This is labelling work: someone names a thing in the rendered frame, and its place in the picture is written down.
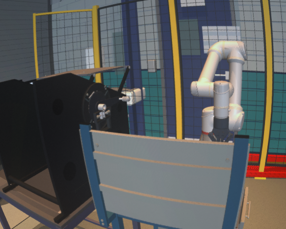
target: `drawer handle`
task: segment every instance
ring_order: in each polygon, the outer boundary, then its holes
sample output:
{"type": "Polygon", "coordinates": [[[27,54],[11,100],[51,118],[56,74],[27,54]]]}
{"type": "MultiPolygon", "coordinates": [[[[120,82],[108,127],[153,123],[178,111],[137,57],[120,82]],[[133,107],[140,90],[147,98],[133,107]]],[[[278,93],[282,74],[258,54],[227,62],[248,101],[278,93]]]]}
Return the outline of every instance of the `drawer handle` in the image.
{"type": "Polygon", "coordinates": [[[246,217],[247,217],[247,219],[248,219],[248,218],[249,218],[249,216],[250,216],[251,201],[247,202],[247,204],[249,204],[248,215],[246,216],[246,217]]]}

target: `circular hole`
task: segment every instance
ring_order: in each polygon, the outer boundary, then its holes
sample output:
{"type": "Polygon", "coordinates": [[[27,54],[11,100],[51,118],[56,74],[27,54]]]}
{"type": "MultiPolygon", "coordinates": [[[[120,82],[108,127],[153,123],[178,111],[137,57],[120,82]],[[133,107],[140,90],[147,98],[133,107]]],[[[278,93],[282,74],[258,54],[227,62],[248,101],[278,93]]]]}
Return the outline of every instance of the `circular hole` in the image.
{"type": "Polygon", "coordinates": [[[119,105],[118,105],[118,112],[121,112],[122,109],[123,109],[122,104],[119,103],[119,105]]]}
{"type": "Polygon", "coordinates": [[[63,111],[63,102],[61,99],[55,99],[52,106],[53,112],[56,115],[60,115],[63,111]]]}
{"type": "Polygon", "coordinates": [[[68,162],[63,168],[63,176],[66,180],[71,181],[75,178],[76,166],[73,162],[68,162]]]}

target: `chair backrest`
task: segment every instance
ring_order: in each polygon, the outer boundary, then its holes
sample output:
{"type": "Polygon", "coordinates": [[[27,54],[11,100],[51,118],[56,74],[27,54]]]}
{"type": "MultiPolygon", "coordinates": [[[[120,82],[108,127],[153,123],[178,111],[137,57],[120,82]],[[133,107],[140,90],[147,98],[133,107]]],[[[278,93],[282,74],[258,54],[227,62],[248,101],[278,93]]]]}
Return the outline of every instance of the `chair backrest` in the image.
{"type": "MultiPolygon", "coordinates": [[[[87,130],[81,125],[87,172],[98,212],[96,198],[100,197],[104,210],[154,225],[179,229],[223,227],[234,143],[94,130],[87,135],[87,130]]],[[[244,185],[243,173],[238,179],[244,185]]]]}

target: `blue chair leg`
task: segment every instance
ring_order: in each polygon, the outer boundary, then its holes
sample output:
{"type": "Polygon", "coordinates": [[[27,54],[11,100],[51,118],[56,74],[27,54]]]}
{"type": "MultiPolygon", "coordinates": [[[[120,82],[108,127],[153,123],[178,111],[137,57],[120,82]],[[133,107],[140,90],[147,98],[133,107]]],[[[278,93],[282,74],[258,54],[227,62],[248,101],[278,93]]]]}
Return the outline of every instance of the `blue chair leg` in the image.
{"type": "Polygon", "coordinates": [[[124,229],[123,218],[118,217],[117,214],[115,214],[115,217],[111,223],[112,229],[124,229]]]}
{"type": "Polygon", "coordinates": [[[141,229],[141,224],[139,222],[133,221],[133,229],[141,229]]]}

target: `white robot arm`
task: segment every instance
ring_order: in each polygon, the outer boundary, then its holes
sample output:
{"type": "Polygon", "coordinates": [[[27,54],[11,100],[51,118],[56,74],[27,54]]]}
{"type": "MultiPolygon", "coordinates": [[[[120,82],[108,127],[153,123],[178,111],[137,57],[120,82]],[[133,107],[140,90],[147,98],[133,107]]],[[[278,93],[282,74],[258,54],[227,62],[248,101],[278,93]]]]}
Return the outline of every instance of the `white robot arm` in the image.
{"type": "Polygon", "coordinates": [[[217,42],[208,51],[208,57],[198,81],[191,84],[193,96],[214,98],[214,107],[202,111],[203,141],[224,141],[230,131],[242,129],[245,113],[241,107],[242,71],[247,54],[243,42],[217,42]],[[229,63],[229,82],[213,82],[221,60],[229,63]]]}

